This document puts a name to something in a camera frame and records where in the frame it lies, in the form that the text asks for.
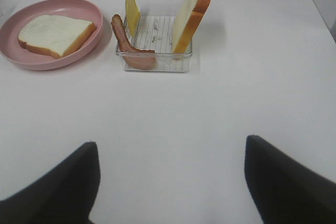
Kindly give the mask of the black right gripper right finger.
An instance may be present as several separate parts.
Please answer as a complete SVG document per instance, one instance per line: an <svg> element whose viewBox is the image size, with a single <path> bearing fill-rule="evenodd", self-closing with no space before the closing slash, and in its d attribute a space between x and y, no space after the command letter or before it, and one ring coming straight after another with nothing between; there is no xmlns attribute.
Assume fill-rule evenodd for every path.
<svg viewBox="0 0 336 224"><path fill-rule="evenodd" d="M263 223L335 223L335 183L260 136L246 139L244 174Z"/></svg>

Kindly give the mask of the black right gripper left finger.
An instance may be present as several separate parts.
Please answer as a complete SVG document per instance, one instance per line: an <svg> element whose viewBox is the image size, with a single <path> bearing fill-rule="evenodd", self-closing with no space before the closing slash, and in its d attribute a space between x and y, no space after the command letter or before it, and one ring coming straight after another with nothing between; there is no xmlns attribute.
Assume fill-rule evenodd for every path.
<svg viewBox="0 0 336 224"><path fill-rule="evenodd" d="M1 201L1 223L91 223L100 185L95 142L86 142L52 170Z"/></svg>

